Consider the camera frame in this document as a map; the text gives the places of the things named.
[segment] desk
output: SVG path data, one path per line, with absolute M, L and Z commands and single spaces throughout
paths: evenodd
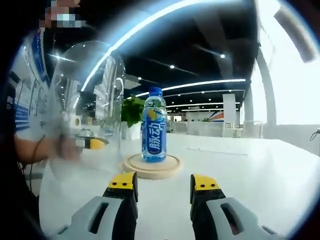
M 124 140 L 122 147 L 124 154 L 135 154 L 140 141 Z M 192 173 L 215 178 L 227 197 L 235 197 L 258 216 L 259 224 L 283 235 L 318 197 L 320 158 L 280 140 L 168 133 L 167 149 L 181 159 L 183 169 L 168 179 L 138 179 L 135 239 L 195 239 L 189 203 Z M 45 167 L 39 209 L 41 228 L 48 235 L 70 224 L 78 209 L 101 196 L 115 172 L 112 167 L 100 170 L 92 158 L 81 167 L 77 164 L 69 166 L 70 177 L 61 181 L 49 164 Z

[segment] green plant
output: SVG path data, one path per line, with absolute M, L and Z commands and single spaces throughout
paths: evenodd
M 132 95 L 130 99 L 125 99 L 121 108 L 121 121 L 127 122 L 128 128 L 142 121 L 144 105 L 145 100 L 135 97 L 134 95 Z

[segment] white pot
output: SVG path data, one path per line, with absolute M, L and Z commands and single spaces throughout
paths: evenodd
M 141 124 L 142 122 L 139 121 L 138 123 L 133 124 L 130 128 L 128 128 L 127 122 L 123 121 L 121 123 L 122 139 L 127 139 L 127 140 L 140 139 Z

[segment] yellow object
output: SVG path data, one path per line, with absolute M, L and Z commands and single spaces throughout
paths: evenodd
M 202 191 L 202 190 L 215 190 L 220 189 L 217 184 L 217 181 L 211 177 L 193 174 L 194 176 L 194 190 L 195 191 Z
M 98 138 L 90 139 L 90 149 L 99 150 L 102 149 L 106 144 Z
M 157 119 L 157 113 L 153 109 L 148 110 L 148 116 L 151 121 L 155 121 Z
M 108 188 L 111 189 L 134 189 L 133 178 L 135 172 L 127 172 L 116 175 L 110 182 Z

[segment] blue bottle cap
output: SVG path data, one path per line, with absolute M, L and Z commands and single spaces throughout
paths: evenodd
M 150 87 L 149 96 L 161 96 L 162 97 L 162 89 L 160 87 Z

